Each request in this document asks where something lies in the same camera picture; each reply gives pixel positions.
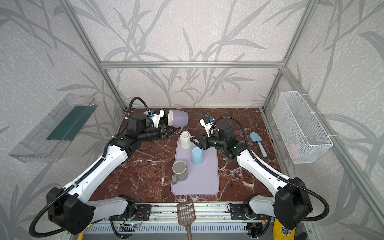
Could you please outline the purple mug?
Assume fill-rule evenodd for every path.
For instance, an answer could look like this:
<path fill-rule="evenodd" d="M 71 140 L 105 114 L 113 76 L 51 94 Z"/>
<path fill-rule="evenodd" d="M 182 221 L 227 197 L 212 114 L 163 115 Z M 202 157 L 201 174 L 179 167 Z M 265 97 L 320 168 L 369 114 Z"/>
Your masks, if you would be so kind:
<path fill-rule="evenodd" d="M 182 132 L 183 127 L 187 126 L 189 123 L 189 115 L 187 112 L 180 110 L 169 110 L 168 113 L 168 125 L 173 128 L 180 128 L 176 133 L 179 134 Z"/>

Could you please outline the grey mug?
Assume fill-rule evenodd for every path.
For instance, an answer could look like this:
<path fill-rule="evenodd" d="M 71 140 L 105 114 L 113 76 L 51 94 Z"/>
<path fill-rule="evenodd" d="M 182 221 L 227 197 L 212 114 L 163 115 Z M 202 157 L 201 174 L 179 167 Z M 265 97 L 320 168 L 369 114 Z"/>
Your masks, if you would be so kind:
<path fill-rule="evenodd" d="M 171 183 L 173 185 L 185 181 L 189 176 L 187 164 L 184 161 L 176 161 L 172 166 L 172 170 L 173 177 Z"/>

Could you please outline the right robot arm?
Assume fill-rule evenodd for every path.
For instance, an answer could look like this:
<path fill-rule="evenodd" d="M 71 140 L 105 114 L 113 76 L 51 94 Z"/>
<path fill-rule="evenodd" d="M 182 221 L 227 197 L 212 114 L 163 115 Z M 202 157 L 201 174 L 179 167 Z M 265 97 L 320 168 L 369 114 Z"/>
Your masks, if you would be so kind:
<path fill-rule="evenodd" d="M 300 222 L 315 222 L 328 216 L 330 206 L 322 196 L 307 189 L 300 178 L 291 179 L 257 157 L 247 139 L 242 142 L 236 139 L 230 121 L 238 122 L 229 116 L 201 119 L 200 124 L 206 132 L 193 137 L 191 142 L 202 150 L 222 150 L 228 159 L 267 187 L 271 197 L 255 195 L 246 200 L 252 214 L 274 217 L 289 230 Z"/>

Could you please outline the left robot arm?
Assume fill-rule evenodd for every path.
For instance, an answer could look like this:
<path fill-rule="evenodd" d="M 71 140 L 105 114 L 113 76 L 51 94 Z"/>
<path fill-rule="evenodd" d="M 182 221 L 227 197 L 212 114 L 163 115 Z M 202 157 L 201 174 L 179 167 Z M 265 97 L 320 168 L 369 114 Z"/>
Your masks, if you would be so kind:
<path fill-rule="evenodd" d="M 44 238 L 67 231 L 77 235 L 90 224 L 111 216 L 132 215 L 133 200 L 114 197 L 103 201 L 90 198 L 99 185 L 121 163 L 125 162 L 141 144 L 162 140 L 177 133 L 172 120 L 160 109 L 147 109 L 146 114 L 131 115 L 134 97 L 128 107 L 125 127 L 107 141 L 102 155 L 80 176 L 61 189 L 47 193 L 47 205 L 35 216 L 29 227 L 34 238 Z"/>

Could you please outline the white faceted mug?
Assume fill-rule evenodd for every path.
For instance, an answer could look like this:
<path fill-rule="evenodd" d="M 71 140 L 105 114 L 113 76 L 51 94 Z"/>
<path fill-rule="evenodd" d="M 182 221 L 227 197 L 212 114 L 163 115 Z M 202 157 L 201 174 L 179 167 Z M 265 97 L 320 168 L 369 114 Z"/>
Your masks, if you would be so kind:
<path fill-rule="evenodd" d="M 192 135 L 188 131 L 183 131 L 180 134 L 180 142 L 183 149 L 190 149 L 192 147 L 191 138 Z"/>

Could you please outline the light blue mug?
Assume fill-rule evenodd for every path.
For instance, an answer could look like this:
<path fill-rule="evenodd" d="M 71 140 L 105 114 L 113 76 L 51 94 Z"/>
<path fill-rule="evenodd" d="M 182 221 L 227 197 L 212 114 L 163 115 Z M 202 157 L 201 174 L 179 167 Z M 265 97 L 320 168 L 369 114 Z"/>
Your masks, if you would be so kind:
<path fill-rule="evenodd" d="M 204 153 L 200 148 L 193 148 L 191 161 L 194 165 L 201 165 L 204 162 Z"/>

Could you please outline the lavender tray mat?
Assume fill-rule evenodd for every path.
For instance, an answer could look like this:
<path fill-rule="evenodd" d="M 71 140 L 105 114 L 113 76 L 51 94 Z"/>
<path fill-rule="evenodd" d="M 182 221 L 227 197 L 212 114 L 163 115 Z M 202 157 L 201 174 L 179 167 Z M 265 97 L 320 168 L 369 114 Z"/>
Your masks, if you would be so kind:
<path fill-rule="evenodd" d="M 214 148 L 203 150 L 204 162 L 194 165 L 191 161 L 193 147 L 183 149 L 181 142 L 177 141 L 176 161 L 187 164 L 188 178 L 183 182 L 171 184 L 174 195 L 215 196 L 219 192 L 218 152 Z"/>

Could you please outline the light blue spatula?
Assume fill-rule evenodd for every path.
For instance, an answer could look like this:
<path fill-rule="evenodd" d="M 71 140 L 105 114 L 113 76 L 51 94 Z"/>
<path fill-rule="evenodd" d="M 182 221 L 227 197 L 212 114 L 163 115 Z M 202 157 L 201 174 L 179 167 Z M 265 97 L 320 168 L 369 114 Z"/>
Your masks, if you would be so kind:
<path fill-rule="evenodd" d="M 259 134 L 255 133 L 255 132 L 252 132 L 252 133 L 250 133 L 250 138 L 251 138 L 251 140 L 253 142 L 258 143 L 258 146 L 259 146 L 259 148 L 261 150 L 261 153 L 262 153 L 263 157 L 267 158 L 268 154 L 267 154 L 267 152 L 265 151 L 265 149 L 264 149 L 264 147 L 262 145 L 262 138 L 261 138 L 261 136 Z"/>

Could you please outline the brown slotted spatula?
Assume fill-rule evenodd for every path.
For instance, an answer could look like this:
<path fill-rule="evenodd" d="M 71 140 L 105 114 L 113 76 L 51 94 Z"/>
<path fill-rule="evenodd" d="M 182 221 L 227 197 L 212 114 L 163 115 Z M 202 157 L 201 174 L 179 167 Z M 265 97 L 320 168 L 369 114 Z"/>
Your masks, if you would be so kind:
<path fill-rule="evenodd" d="M 196 220 L 196 212 L 194 202 L 192 200 L 178 203 L 177 207 L 177 217 L 178 223 L 180 226 L 186 228 L 188 240 L 192 240 L 192 223 Z"/>

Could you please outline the clear plastic shelf bin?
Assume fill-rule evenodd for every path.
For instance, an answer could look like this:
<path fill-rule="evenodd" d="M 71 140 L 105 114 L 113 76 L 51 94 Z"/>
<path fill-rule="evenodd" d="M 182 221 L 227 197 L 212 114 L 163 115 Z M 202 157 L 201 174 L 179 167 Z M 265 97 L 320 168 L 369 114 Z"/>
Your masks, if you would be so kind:
<path fill-rule="evenodd" d="M 98 105 L 94 97 L 67 94 L 9 155 L 23 163 L 56 163 Z"/>

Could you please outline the yellow work glove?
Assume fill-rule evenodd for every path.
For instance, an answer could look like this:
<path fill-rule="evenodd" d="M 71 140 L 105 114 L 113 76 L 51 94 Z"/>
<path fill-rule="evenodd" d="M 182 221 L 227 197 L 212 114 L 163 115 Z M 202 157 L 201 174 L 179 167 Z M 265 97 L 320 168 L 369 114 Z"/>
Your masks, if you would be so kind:
<path fill-rule="evenodd" d="M 275 219 L 273 226 L 273 240 L 294 240 L 296 228 L 289 230 L 284 227 L 278 219 Z"/>

